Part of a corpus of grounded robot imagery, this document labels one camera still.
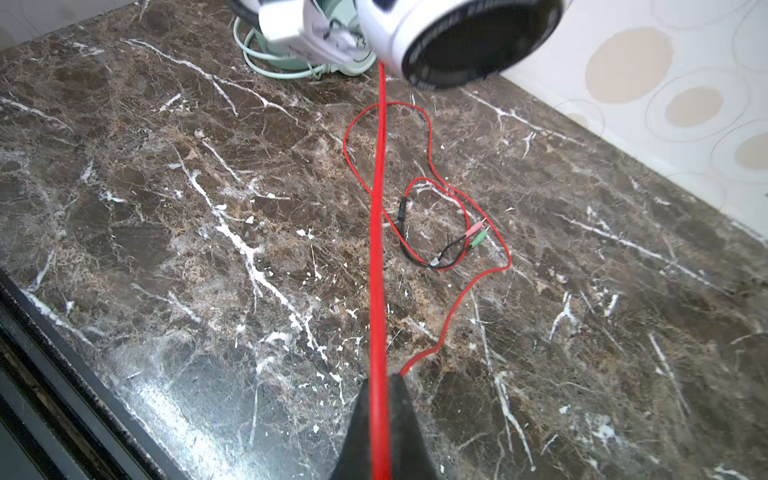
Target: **white speaker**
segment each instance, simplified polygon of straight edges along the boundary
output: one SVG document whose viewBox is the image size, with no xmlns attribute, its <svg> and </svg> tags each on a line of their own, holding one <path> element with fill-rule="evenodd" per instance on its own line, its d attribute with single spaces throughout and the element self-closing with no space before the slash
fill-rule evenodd
<svg viewBox="0 0 768 480">
<path fill-rule="evenodd" d="M 482 80 L 535 51 L 571 0 L 356 0 L 368 45 L 418 88 Z"/>
</svg>

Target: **marble countertop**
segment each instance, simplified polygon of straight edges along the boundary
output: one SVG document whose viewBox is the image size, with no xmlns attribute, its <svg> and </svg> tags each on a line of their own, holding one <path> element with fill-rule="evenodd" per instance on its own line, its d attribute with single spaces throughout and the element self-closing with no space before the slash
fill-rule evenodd
<svg viewBox="0 0 768 480">
<path fill-rule="evenodd" d="M 274 81 L 225 2 L 152 0 L 0 52 L 0 265 L 191 478 L 326 478 L 367 372 L 369 198 L 343 159 L 376 76 Z M 406 377 L 442 478 L 768 475 L 766 246 L 502 79 L 425 108 L 440 174 L 500 227 Z M 385 208 L 427 171 L 389 112 Z M 372 177 L 375 115 L 350 136 Z M 412 194 L 426 256 L 463 231 Z M 503 261 L 409 263 L 389 364 Z"/>
</svg>

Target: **white device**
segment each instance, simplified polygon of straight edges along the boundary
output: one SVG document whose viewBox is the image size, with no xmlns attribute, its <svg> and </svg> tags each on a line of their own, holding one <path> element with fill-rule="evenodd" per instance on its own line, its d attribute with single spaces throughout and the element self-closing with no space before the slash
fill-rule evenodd
<svg viewBox="0 0 768 480">
<path fill-rule="evenodd" d="M 313 0 L 280 0 L 261 5 L 259 26 L 272 45 L 311 64 L 344 65 L 355 58 L 357 40 L 334 29 Z"/>
<path fill-rule="evenodd" d="M 335 28 L 319 0 L 230 0 L 267 41 L 310 63 L 344 63 L 359 47 L 345 25 Z M 365 45 L 419 88 L 482 80 L 535 51 L 572 0 L 356 0 Z"/>
</svg>

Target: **patterned wallpaper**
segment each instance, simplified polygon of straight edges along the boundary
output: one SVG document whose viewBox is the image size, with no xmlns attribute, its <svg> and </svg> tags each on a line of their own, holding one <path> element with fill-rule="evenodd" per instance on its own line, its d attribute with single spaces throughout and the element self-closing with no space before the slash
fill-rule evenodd
<svg viewBox="0 0 768 480">
<path fill-rule="evenodd" d="M 575 0 L 504 75 L 768 248 L 768 0 Z"/>
</svg>

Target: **thin red wire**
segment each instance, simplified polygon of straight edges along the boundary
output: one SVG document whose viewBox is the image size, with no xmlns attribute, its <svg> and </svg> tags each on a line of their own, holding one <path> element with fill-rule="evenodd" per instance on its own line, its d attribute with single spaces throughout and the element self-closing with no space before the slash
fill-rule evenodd
<svg viewBox="0 0 768 480">
<path fill-rule="evenodd" d="M 370 325 L 371 390 L 370 424 L 371 469 L 374 480 L 390 480 L 392 463 L 389 451 L 389 397 L 386 374 L 386 313 L 384 311 L 384 246 L 382 207 L 384 195 L 384 154 L 386 152 L 386 76 L 379 63 L 379 137 L 376 141 L 376 167 L 373 174 L 370 217 Z"/>
<path fill-rule="evenodd" d="M 381 85 L 380 88 L 384 88 L 384 86 L 383 86 L 384 85 L 384 81 L 381 80 L 381 72 L 379 72 L 379 73 L 380 73 L 380 75 L 379 75 L 379 83 Z M 438 339 L 438 342 L 432 348 L 426 349 L 426 350 L 418 353 L 417 355 L 415 355 L 413 358 L 411 358 L 402 367 L 402 369 L 400 369 L 400 375 L 404 376 L 406 373 L 408 373 L 408 371 L 411 369 L 411 367 L 413 367 L 414 364 L 416 364 L 416 362 L 418 362 L 419 360 L 423 359 L 424 357 L 426 357 L 428 355 L 432 355 L 433 353 L 436 353 L 438 350 L 440 350 L 440 347 L 445 342 L 445 336 L 448 333 L 448 328 L 450 327 L 450 324 L 451 324 L 451 318 L 453 317 L 453 314 L 455 313 L 456 309 L 458 309 L 458 305 L 464 299 L 464 295 L 467 294 L 469 289 L 471 289 L 472 286 L 475 285 L 475 283 L 477 283 L 478 280 L 480 280 L 482 277 L 484 277 L 486 275 L 490 275 L 491 273 L 495 273 L 495 272 L 501 272 L 501 271 L 504 271 L 504 270 L 508 270 L 509 267 L 512 265 L 512 258 L 511 258 L 511 255 L 509 253 L 509 249 L 507 248 L 507 243 L 504 241 L 504 239 L 502 238 L 501 234 L 498 232 L 498 229 L 496 228 L 496 225 L 493 223 L 493 220 L 491 220 L 488 217 L 488 215 L 485 213 L 485 211 L 482 208 L 480 208 L 480 206 L 477 205 L 477 203 L 475 203 L 475 201 L 472 198 L 470 198 L 464 192 L 460 191 L 458 188 L 453 187 L 452 185 L 450 185 L 442 177 L 440 177 L 440 175 L 437 173 L 437 170 L 435 169 L 435 165 L 432 163 L 432 121 L 429 118 L 429 114 L 423 108 L 420 108 L 420 107 L 418 107 L 416 105 L 413 105 L 413 104 L 405 103 L 403 101 L 389 101 L 389 102 L 386 102 L 386 104 L 387 105 L 402 105 L 404 107 L 413 108 L 415 110 L 418 110 L 419 112 L 421 112 L 422 115 L 424 115 L 424 118 L 427 120 L 427 125 L 429 126 L 429 143 L 428 143 L 428 147 L 427 147 L 427 161 L 429 163 L 429 169 L 432 171 L 432 174 L 435 175 L 435 178 L 438 179 L 440 184 L 437 184 L 432 179 L 429 179 L 429 178 L 426 178 L 426 177 L 417 177 L 416 179 L 414 179 L 411 182 L 411 184 L 406 189 L 405 196 L 408 196 L 408 194 L 410 193 L 411 189 L 416 184 L 416 182 L 421 181 L 421 180 L 427 181 L 430 184 L 434 185 L 437 189 L 439 189 L 443 193 L 445 193 L 448 196 L 450 196 L 461 207 L 462 212 L 464 213 L 466 227 L 469 228 L 470 227 L 470 225 L 469 225 L 469 222 L 470 222 L 469 213 L 467 212 L 467 209 L 464 206 L 464 203 L 461 202 L 455 195 L 453 195 L 452 192 L 455 192 L 458 195 L 461 195 L 470 204 L 472 204 L 472 206 L 475 209 L 477 209 L 477 211 L 479 211 L 482 214 L 482 216 L 488 221 L 488 224 L 493 229 L 494 235 L 496 235 L 496 237 L 498 238 L 499 242 L 504 247 L 504 252 L 505 252 L 505 255 L 507 257 L 507 264 L 506 265 L 499 266 L 499 267 L 496 267 L 496 268 L 491 268 L 489 270 L 486 270 L 486 271 L 480 273 L 475 278 L 473 278 L 472 281 L 469 282 L 469 284 L 464 288 L 464 290 L 461 291 L 461 293 L 456 298 L 456 301 L 453 303 L 453 306 L 451 307 L 451 310 L 449 311 L 447 317 L 445 318 L 445 322 L 443 323 L 442 332 L 440 334 L 440 338 Z M 381 105 L 382 105 L 382 102 L 381 102 L 381 98 L 379 97 L 379 103 L 378 104 L 370 105 L 368 108 L 366 108 L 365 110 L 361 111 L 354 118 L 354 120 L 352 120 L 352 123 L 350 123 L 349 127 L 346 129 L 346 133 L 344 134 L 344 142 L 343 142 L 343 151 L 344 151 L 344 157 L 346 158 L 346 163 L 352 169 L 352 172 L 355 174 L 355 177 L 357 177 L 357 180 L 360 182 L 362 187 L 365 188 L 366 191 L 369 194 L 371 194 L 371 195 L 372 195 L 372 191 L 370 190 L 370 188 L 368 188 L 368 185 L 366 185 L 366 182 L 363 181 L 363 179 L 360 177 L 359 173 L 357 172 L 357 169 L 355 168 L 355 166 L 352 163 L 352 160 L 349 158 L 349 153 L 347 152 L 346 145 L 347 145 L 347 140 L 348 140 L 348 137 L 349 137 L 349 132 L 352 130 L 352 127 L 355 126 L 355 124 L 360 119 L 360 117 L 362 117 L 368 111 L 371 111 L 373 108 L 380 108 Z M 416 259 L 421 260 L 422 262 L 424 262 L 424 260 L 422 260 L 421 257 L 419 257 L 419 255 L 417 255 L 416 252 L 414 252 L 411 249 L 410 245 L 408 245 L 408 243 L 406 242 L 406 239 L 404 239 L 402 237 L 402 235 L 400 235 L 400 232 L 395 228 L 395 224 L 392 222 L 392 219 L 389 217 L 389 215 L 386 213 L 386 211 L 383 210 L 382 212 L 384 213 L 384 217 L 386 217 L 387 222 L 389 222 L 389 225 L 392 227 L 392 231 L 395 232 L 395 235 L 397 235 L 398 239 L 405 246 L 405 248 Z M 469 238 L 466 239 L 465 247 L 468 245 L 469 242 L 470 242 L 470 239 Z M 461 261 L 463 260 L 465 255 L 466 255 L 466 252 L 462 253 L 461 258 L 459 259 L 458 262 L 456 262 L 456 264 L 454 266 L 456 266 L 459 263 L 461 263 Z M 450 270 L 451 268 L 453 268 L 453 266 L 445 268 L 445 269 L 439 269 L 439 270 Z"/>
<path fill-rule="evenodd" d="M 355 174 L 355 177 L 357 177 L 357 180 L 360 182 L 363 188 L 366 189 L 369 195 L 371 195 L 371 215 L 370 215 L 370 266 L 369 266 L 369 281 L 370 281 L 370 326 L 371 326 L 371 367 L 370 367 L 370 428 L 369 428 L 369 434 L 370 434 L 370 441 L 371 441 L 371 464 L 372 464 L 372 473 L 373 478 L 375 480 L 390 480 L 392 475 L 392 465 L 391 465 L 391 452 L 390 452 L 390 444 L 389 444 L 389 397 L 387 393 L 387 385 L 388 385 L 388 379 L 386 375 L 386 314 L 385 314 L 385 292 L 384 292 L 384 270 L 383 270 L 383 244 L 382 244 L 382 226 L 381 226 L 381 214 L 384 214 L 384 216 L 387 219 L 387 222 L 389 222 L 389 225 L 392 227 L 392 231 L 395 232 L 400 242 L 405 246 L 406 249 L 418 260 L 421 260 L 423 263 L 427 263 L 424 260 L 419 257 L 419 255 L 414 252 L 410 245 L 406 242 L 406 239 L 400 235 L 400 232 L 395 228 L 395 224 L 392 222 L 392 219 L 389 217 L 389 215 L 386 213 L 386 211 L 383 208 L 383 190 L 384 190 L 384 160 L 385 160 L 385 152 L 386 152 L 386 107 L 389 105 L 402 105 L 408 108 L 414 108 L 422 113 L 424 115 L 424 118 L 427 120 L 427 124 L 429 125 L 429 146 L 427 148 L 427 161 L 429 162 L 429 168 L 432 170 L 432 174 L 435 175 L 435 178 L 438 179 L 440 182 L 439 184 L 433 181 L 432 179 L 429 179 L 427 177 L 417 177 L 415 178 L 411 184 L 406 188 L 406 192 L 404 193 L 404 197 L 407 197 L 411 191 L 411 189 L 414 187 L 414 185 L 423 180 L 426 182 L 429 182 L 432 184 L 436 189 L 440 190 L 444 194 L 451 197 L 462 209 L 462 212 L 464 213 L 465 218 L 465 224 L 466 228 L 468 229 L 470 227 L 470 219 L 469 219 L 469 213 L 464 206 L 464 203 L 459 200 L 453 193 L 456 193 L 460 195 L 461 197 L 464 197 L 472 206 L 479 211 L 482 216 L 488 221 L 488 224 L 493 229 L 493 233 L 498 238 L 499 242 L 501 242 L 502 246 L 504 247 L 504 252 L 507 256 L 507 264 L 505 266 L 499 266 L 496 268 L 492 268 L 489 270 L 486 270 L 479 275 L 477 275 L 475 278 L 472 279 L 472 281 L 469 282 L 469 284 L 462 290 L 462 292 L 458 295 L 458 298 L 453 303 L 453 306 L 451 307 L 450 312 L 448 313 L 447 317 L 445 318 L 445 322 L 443 323 L 442 332 L 440 334 L 440 338 L 438 342 L 430 349 L 426 349 L 423 352 L 420 352 L 419 354 L 415 355 L 412 359 L 410 359 L 405 366 L 402 367 L 400 370 L 400 375 L 404 376 L 408 371 L 413 367 L 413 365 L 418 362 L 420 359 L 423 359 L 427 355 L 432 355 L 433 353 L 436 353 L 438 350 L 440 350 L 440 347 L 445 342 L 445 336 L 448 333 L 448 328 L 451 323 L 451 318 L 453 317 L 453 314 L 455 313 L 456 309 L 458 308 L 458 305 L 461 303 L 462 299 L 464 298 L 464 295 L 469 291 L 470 288 L 472 288 L 475 283 L 480 280 L 482 277 L 489 275 L 494 272 L 500 272 L 503 270 L 507 270 L 512 265 L 512 258 L 509 254 L 509 249 L 507 248 L 507 243 L 502 238 L 501 234 L 498 232 L 496 226 L 494 225 L 493 221 L 488 218 L 488 215 L 483 211 L 480 206 L 478 206 L 474 200 L 470 197 L 468 197 L 465 193 L 461 192 L 459 189 L 451 186 L 446 182 L 440 175 L 438 175 L 437 171 L 435 170 L 435 165 L 432 163 L 432 121 L 429 118 L 429 114 L 427 114 L 424 109 L 417 107 L 412 104 L 407 104 L 402 101 L 390 101 L 388 102 L 386 100 L 386 76 L 384 72 L 384 65 L 380 62 L 379 63 L 379 103 L 374 104 L 360 112 L 360 114 L 355 117 L 354 120 L 352 120 L 352 123 L 349 124 L 349 127 L 346 129 L 346 133 L 344 134 L 344 142 L 343 142 L 343 150 L 344 150 L 344 157 L 346 158 L 346 162 L 349 165 L 349 167 L 352 169 L 352 172 Z M 347 139 L 349 137 L 349 132 L 352 130 L 352 127 L 357 123 L 357 121 L 362 117 L 365 113 L 368 111 L 371 111 L 373 108 L 379 109 L 379 128 L 378 128 L 378 137 L 376 142 L 376 165 L 374 167 L 374 175 L 373 175 L 373 190 L 371 191 L 370 188 L 368 188 L 368 185 L 366 185 L 366 182 L 362 180 L 360 175 L 357 172 L 357 169 L 355 169 L 355 166 L 352 164 L 352 160 L 349 158 L 349 153 L 346 149 Z M 469 244 L 470 239 L 467 238 L 465 240 L 464 246 L 465 248 Z M 458 265 L 461 263 L 461 261 L 464 259 L 464 256 L 466 255 L 466 251 L 464 251 L 459 258 L 459 260 L 456 262 L 455 265 Z M 449 270 L 451 267 L 447 267 L 444 269 L 439 270 Z"/>
</svg>

